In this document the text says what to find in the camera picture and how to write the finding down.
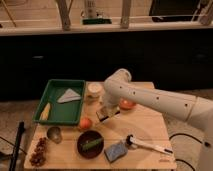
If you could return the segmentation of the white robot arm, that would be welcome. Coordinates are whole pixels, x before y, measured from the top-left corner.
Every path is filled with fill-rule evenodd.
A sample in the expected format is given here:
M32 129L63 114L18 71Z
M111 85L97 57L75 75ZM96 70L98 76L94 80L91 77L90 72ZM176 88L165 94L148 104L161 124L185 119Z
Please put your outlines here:
M168 114L204 132L196 171L213 171L213 100L138 87L131 83L126 69L119 69L105 79L103 104L108 109L118 106L121 98Z

